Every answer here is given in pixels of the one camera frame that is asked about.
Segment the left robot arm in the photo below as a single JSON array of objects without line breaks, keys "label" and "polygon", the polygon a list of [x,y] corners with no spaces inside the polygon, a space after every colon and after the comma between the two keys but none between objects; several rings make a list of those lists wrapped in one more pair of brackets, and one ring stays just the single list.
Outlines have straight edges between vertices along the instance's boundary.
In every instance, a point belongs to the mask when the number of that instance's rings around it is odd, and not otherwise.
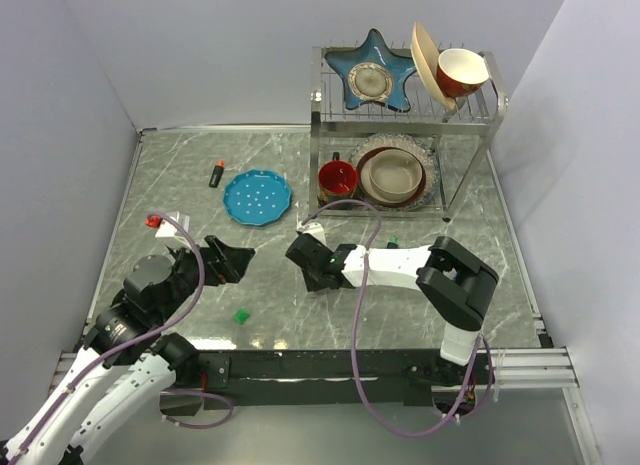
[{"label": "left robot arm", "polygon": [[255,251],[215,236],[140,259],[86,335],[70,369],[36,415],[2,442],[4,464],[72,464],[152,395],[198,375],[195,347],[167,334],[207,286],[237,284]]}]

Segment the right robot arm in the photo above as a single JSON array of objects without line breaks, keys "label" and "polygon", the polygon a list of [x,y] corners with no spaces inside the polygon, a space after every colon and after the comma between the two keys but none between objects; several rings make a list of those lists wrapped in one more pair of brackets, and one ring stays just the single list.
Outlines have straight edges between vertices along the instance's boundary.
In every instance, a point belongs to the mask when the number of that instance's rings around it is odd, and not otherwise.
[{"label": "right robot arm", "polygon": [[335,250],[309,233],[289,246],[286,258],[303,272],[306,289],[394,287],[421,292],[445,321],[439,375],[459,383],[472,369],[472,350],[499,282],[497,272],[451,237],[430,246],[372,248],[341,244]]}]

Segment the green highlighter cap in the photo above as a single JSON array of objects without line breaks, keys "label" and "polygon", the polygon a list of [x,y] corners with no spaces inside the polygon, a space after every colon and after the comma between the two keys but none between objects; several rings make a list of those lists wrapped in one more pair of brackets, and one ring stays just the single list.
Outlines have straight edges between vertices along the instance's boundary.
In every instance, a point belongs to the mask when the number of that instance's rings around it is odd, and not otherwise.
[{"label": "green highlighter cap", "polygon": [[234,321],[238,324],[244,324],[249,317],[250,313],[245,309],[238,309],[233,315]]}]

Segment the blue polka dot plate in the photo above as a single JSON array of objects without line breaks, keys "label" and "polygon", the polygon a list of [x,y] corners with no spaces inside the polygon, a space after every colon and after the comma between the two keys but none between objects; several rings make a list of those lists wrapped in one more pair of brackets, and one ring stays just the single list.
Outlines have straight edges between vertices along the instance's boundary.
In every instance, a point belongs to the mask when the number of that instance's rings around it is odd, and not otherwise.
[{"label": "blue polka dot plate", "polygon": [[237,174],[225,187],[223,205],[241,225],[265,226],[278,221],[291,205],[286,179],[271,170],[251,169]]}]

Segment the black green-tipped highlighter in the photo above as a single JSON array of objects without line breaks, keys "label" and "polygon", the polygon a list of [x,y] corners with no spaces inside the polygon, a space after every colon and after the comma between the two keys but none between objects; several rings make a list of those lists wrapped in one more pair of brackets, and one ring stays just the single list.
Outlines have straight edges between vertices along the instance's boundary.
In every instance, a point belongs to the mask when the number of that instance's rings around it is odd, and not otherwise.
[{"label": "black green-tipped highlighter", "polygon": [[392,236],[391,237],[391,239],[387,242],[386,248],[387,249],[398,249],[399,248],[399,244],[398,244],[396,236]]}]

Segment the dark floral red mug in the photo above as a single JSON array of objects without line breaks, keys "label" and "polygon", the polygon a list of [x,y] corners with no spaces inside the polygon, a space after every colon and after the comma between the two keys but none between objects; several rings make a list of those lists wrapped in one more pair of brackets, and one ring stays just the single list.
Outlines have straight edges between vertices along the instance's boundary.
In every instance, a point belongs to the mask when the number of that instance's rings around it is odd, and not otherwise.
[{"label": "dark floral red mug", "polygon": [[332,202],[352,199],[359,183],[357,169],[341,159],[339,152],[332,154],[331,160],[321,166],[318,172],[318,202],[326,205]]}]

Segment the black orange-tipped highlighter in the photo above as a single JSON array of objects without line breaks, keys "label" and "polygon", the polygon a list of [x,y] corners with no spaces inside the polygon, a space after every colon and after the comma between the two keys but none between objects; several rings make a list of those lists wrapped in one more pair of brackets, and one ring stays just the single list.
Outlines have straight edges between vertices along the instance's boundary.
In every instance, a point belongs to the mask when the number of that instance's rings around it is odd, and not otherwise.
[{"label": "black orange-tipped highlighter", "polygon": [[224,173],[224,161],[219,160],[212,170],[212,174],[210,176],[208,186],[210,188],[217,188],[219,186],[223,173]]}]

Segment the stainless steel dish rack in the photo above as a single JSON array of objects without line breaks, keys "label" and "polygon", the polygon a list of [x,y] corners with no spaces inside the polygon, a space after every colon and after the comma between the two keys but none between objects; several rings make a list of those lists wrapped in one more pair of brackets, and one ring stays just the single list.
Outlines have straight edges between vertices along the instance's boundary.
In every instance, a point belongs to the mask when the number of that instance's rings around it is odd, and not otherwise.
[{"label": "stainless steel dish rack", "polygon": [[346,158],[370,135],[406,134],[422,141],[427,151],[435,155],[440,182],[429,201],[389,209],[381,215],[451,221],[462,208],[468,188],[506,116],[507,87],[495,55],[490,51],[480,53],[489,81],[474,94],[458,99],[451,111],[431,98],[418,75],[412,75],[406,83],[410,111],[399,113],[372,104],[347,110],[342,81],[325,60],[330,50],[312,49],[309,209],[319,208],[317,175],[333,152]]}]

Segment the patterned glass plate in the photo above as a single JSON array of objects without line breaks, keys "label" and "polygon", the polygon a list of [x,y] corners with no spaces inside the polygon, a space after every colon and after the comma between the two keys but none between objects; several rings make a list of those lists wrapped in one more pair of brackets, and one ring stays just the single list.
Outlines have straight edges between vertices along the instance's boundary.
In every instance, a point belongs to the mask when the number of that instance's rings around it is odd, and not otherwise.
[{"label": "patterned glass plate", "polygon": [[379,210],[417,210],[439,191],[436,147],[410,135],[371,135],[351,150],[348,162],[359,174],[357,196]]}]

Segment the blue star-shaped dish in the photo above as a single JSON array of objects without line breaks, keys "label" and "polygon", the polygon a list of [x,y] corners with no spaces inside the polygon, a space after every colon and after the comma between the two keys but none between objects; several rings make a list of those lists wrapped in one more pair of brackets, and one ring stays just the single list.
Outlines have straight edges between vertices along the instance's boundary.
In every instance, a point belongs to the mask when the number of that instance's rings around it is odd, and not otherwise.
[{"label": "blue star-shaped dish", "polygon": [[331,50],[324,58],[342,80],[347,110],[373,103],[395,112],[410,111],[405,84],[416,66],[411,57],[393,52],[379,30],[370,29],[360,46]]}]

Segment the cream plate on rack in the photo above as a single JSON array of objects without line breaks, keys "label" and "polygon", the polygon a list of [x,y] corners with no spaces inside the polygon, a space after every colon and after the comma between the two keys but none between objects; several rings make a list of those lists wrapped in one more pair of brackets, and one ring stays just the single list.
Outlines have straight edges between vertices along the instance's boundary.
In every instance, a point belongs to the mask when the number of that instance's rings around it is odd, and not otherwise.
[{"label": "cream plate on rack", "polygon": [[446,110],[454,110],[456,102],[442,92],[436,80],[439,50],[420,22],[415,22],[410,45],[412,60],[429,95]]}]

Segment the red and white bowl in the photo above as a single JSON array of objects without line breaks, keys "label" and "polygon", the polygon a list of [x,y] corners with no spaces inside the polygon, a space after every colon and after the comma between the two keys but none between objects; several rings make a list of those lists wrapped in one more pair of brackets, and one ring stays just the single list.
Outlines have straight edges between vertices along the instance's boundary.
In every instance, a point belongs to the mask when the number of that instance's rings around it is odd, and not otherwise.
[{"label": "red and white bowl", "polygon": [[471,50],[450,48],[438,57],[436,81],[445,96],[459,98],[470,95],[489,78],[484,58]]}]

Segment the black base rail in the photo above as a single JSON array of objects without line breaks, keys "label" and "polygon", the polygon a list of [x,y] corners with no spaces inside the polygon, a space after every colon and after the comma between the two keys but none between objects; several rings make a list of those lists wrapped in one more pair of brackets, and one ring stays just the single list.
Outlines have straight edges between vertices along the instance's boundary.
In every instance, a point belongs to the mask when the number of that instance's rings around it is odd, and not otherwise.
[{"label": "black base rail", "polygon": [[[359,350],[357,362],[370,402],[406,406],[431,405],[432,391],[459,388],[466,370],[432,348]],[[173,386],[219,394],[236,406],[360,401],[348,350],[202,351]]]}]

